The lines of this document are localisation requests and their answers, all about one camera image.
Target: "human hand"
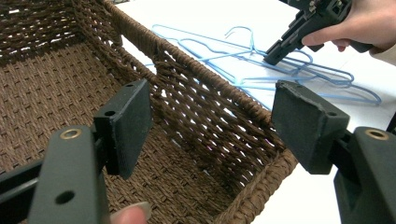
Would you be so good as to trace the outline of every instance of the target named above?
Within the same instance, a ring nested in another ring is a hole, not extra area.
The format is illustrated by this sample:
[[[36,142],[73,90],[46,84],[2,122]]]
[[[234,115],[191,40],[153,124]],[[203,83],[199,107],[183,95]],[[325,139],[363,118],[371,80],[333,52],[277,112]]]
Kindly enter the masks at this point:
[[[371,53],[379,53],[396,44],[396,0],[354,0],[346,19],[305,36],[306,46],[332,41],[339,51],[350,40],[372,44]]]
[[[135,203],[112,214],[111,224],[146,224],[151,217],[149,203]]]

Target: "white background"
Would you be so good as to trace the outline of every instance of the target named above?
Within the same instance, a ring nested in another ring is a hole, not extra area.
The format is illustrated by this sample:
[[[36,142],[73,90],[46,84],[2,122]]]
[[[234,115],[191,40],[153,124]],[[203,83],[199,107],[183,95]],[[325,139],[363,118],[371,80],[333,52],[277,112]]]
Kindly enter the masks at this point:
[[[277,0],[135,0],[117,6],[149,29],[153,24],[162,24],[221,38],[231,27],[247,26],[254,30],[256,46],[263,50],[269,49],[283,35],[297,13],[295,8]],[[240,36],[241,43],[248,43],[243,32],[238,34],[233,35],[233,40]],[[133,55],[139,55],[128,43],[124,46]],[[381,105],[329,100],[351,117],[350,131],[358,126],[387,128],[396,110],[394,66],[373,59],[368,53],[359,54],[354,49],[339,53],[331,43],[317,53],[307,48],[304,50],[314,57],[315,63],[352,73],[355,84],[382,98]],[[314,88],[334,91],[321,82]],[[258,92],[257,96],[272,104],[272,92]],[[253,223],[340,223],[332,183],[335,172],[333,167],[330,175],[310,175],[298,165]]]

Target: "black object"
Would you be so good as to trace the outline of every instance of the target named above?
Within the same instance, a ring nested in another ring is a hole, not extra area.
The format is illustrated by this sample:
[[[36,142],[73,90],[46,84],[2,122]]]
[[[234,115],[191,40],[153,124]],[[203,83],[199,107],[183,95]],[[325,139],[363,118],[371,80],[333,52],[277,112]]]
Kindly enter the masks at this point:
[[[300,11],[295,20],[289,25],[289,30],[282,35],[281,40],[269,48],[264,60],[269,64],[277,64],[289,53],[301,49],[303,37],[322,28],[335,25],[343,21],[352,4],[352,0],[280,0]],[[350,44],[355,50],[362,53],[373,47],[352,41]],[[324,45],[309,46],[313,51],[318,51]]]
[[[396,223],[396,135],[369,127],[350,133],[347,114],[288,81],[276,83],[272,122],[309,173],[337,166],[342,223]]]
[[[102,169],[128,178],[151,122],[147,81],[122,87],[91,128],[54,133],[44,161],[0,175],[0,223],[109,223]]]

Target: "brown woven basket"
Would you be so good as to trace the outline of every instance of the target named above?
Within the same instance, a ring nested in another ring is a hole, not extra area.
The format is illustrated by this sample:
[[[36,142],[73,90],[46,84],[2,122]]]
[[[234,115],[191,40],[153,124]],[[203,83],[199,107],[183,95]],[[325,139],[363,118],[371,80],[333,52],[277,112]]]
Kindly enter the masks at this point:
[[[149,223],[250,223],[297,163],[268,111],[110,1],[2,0],[0,29],[0,173],[140,78],[155,125],[132,177],[106,177],[110,212],[148,201]]]

